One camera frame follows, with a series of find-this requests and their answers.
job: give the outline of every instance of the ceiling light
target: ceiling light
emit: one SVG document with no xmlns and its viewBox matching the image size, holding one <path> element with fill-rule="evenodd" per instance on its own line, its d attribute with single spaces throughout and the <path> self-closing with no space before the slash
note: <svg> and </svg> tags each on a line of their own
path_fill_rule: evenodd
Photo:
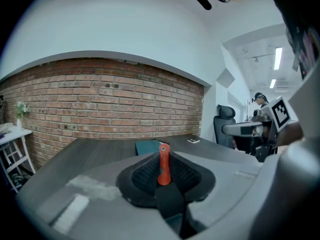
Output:
<svg viewBox="0 0 320 240">
<path fill-rule="evenodd" d="M 275 48 L 274 70 L 279 69 L 281 56 L 282 56 L 282 47 Z"/>
<path fill-rule="evenodd" d="M 275 87 L 275 84 L 276 84 L 276 79 L 272 79 L 270 88 Z"/>
</svg>

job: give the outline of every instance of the orange knob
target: orange knob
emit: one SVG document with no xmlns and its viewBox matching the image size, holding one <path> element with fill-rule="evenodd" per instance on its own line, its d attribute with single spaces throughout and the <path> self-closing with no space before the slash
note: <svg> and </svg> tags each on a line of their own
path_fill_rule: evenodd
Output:
<svg viewBox="0 0 320 240">
<path fill-rule="evenodd" d="M 166 186 L 171 182 L 169 168 L 170 146 L 168 144 L 161 144 L 159 147 L 159 153 L 162 172 L 158 177 L 158 183 L 162 186 Z"/>
</svg>

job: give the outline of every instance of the white wall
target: white wall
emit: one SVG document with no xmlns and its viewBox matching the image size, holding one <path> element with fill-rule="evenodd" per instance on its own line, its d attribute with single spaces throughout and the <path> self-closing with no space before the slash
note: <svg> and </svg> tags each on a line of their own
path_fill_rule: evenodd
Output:
<svg viewBox="0 0 320 240">
<path fill-rule="evenodd" d="M 253 97 L 257 92 L 258 91 L 251 92 L 251 97 Z M 284 99 L 284 102 L 285 102 L 285 104 L 287 106 L 287 109 L 288 109 L 289 115 L 291 117 L 291 120 L 298 121 L 297 115 L 295 114 L 293 108 L 289 104 L 289 99 L 295 93 L 294 90 L 289 91 L 287 93 L 275 93 L 273 90 L 270 90 L 270 89 L 262 90 L 262 91 L 259 91 L 259 92 L 262 93 L 263 95 L 265 95 L 269 102 L 275 100 L 279 96 L 282 96 L 283 99 Z M 251 102 L 251 104 L 250 104 L 250 116 L 253 117 L 254 111 L 258 110 L 258 109 L 260 109 L 260 106 L 258 106 L 257 103 L 255 103 L 255 102 L 253 102 L 253 103 Z"/>
<path fill-rule="evenodd" d="M 208 71 L 199 70 L 212 65 L 207 29 L 174 1 L 52 0 L 22 22 L 5 47 L 0 79 L 68 54 L 95 57 L 96 51 L 97 57 L 158 62 L 209 85 Z"/>
</svg>

